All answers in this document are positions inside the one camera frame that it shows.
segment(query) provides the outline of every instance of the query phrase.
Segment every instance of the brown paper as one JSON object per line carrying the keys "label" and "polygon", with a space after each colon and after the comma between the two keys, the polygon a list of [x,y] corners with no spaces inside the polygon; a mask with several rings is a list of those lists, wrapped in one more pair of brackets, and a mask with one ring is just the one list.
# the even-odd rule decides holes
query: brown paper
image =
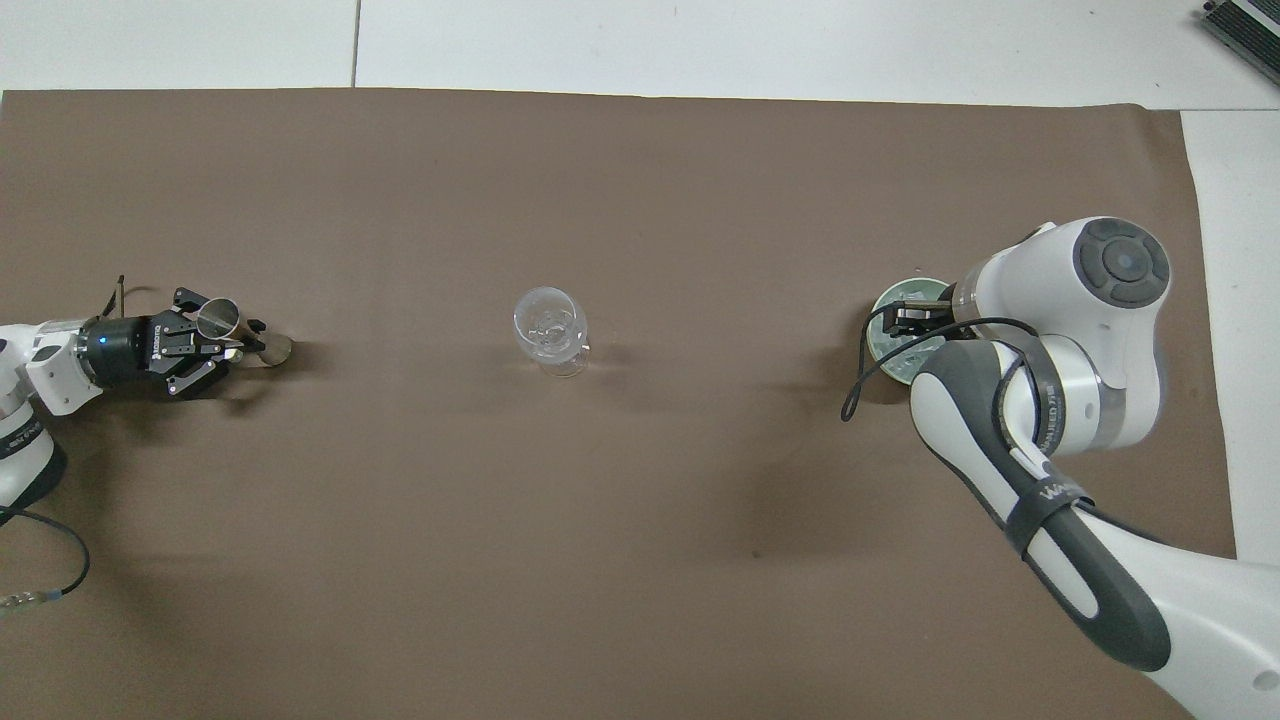
{"label": "brown paper", "polygon": [[[1064,459],[1233,552],[1176,113],[390,90],[6,92],[0,323],[177,286],[293,336],[209,398],[50,423],[83,588],[6,620],[28,717],[1184,717],[1096,650],[916,438],[838,407],[870,302],[1044,220],[1174,263],[1172,392]],[[541,374],[511,310],[591,325]],[[5,592],[74,556],[0,529]]]}

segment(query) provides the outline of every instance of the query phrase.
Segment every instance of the transparent glass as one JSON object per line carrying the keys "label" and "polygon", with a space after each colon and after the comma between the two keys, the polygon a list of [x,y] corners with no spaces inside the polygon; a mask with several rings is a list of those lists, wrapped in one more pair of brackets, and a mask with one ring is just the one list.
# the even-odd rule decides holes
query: transparent glass
{"label": "transparent glass", "polygon": [[586,369],[591,346],[586,315],[567,292],[535,287],[516,302],[516,342],[549,375],[571,378]]}

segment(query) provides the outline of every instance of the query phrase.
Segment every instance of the white tile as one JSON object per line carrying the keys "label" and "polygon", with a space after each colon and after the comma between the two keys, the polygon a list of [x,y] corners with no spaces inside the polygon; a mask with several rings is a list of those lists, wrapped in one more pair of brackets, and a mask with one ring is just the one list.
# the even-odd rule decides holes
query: white tile
{"label": "white tile", "polygon": [[357,85],[1280,108],[1198,1],[364,0]]}
{"label": "white tile", "polygon": [[1183,127],[1199,197],[1236,552],[1280,565],[1280,332],[1271,306],[1280,290],[1280,113],[1183,113]]}
{"label": "white tile", "polygon": [[356,0],[4,0],[0,88],[351,85]]}

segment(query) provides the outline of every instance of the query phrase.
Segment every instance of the cable connector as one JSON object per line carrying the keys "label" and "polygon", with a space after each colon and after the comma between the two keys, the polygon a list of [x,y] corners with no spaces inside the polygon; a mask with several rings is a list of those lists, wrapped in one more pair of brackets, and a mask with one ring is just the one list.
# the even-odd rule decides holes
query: cable connector
{"label": "cable connector", "polygon": [[0,597],[0,619],[61,597],[63,591],[28,591]]}

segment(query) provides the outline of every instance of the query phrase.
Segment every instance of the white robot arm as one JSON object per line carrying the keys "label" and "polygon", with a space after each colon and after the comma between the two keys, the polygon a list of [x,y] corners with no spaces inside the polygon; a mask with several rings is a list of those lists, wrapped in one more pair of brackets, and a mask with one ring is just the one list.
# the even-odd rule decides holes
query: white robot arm
{"label": "white robot arm", "polygon": [[1280,569],[1188,552],[1092,510],[1048,460],[1140,441],[1160,411],[1164,249],[1116,218],[1046,225],[954,290],[957,320],[911,384],[920,438],[1103,652],[1201,719],[1280,717]]}
{"label": "white robot arm", "polygon": [[[246,352],[268,365],[283,363],[292,341],[265,331],[230,300],[187,288],[156,315],[0,327],[0,506],[27,507],[58,484],[67,466],[32,397],[50,414],[68,415],[104,388],[148,378],[163,379],[170,397],[193,397]],[[0,524],[8,519],[0,512]]]}

